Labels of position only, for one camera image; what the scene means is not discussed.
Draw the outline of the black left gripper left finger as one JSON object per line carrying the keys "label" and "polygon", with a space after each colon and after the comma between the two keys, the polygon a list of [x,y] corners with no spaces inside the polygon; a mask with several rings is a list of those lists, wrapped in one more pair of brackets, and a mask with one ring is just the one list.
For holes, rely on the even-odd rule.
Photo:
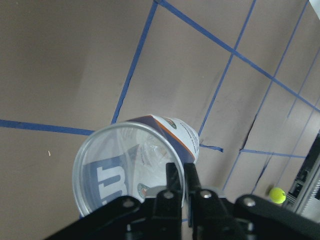
{"label": "black left gripper left finger", "polygon": [[180,240],[182,238],[183,189],[174,163],[165,166],[166,185],[157,193],[152,209],[152,238]]}

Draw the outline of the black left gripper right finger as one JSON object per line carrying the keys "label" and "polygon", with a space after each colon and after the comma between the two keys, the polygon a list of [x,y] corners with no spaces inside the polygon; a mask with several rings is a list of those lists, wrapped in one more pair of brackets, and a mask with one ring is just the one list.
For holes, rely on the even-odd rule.
{"label": "black left gripper right finger", "polygon": [[233,224],[222,199],[214,191],[202,188],[196,166],[184,164],[189,226],[194,240],[231,240]]}

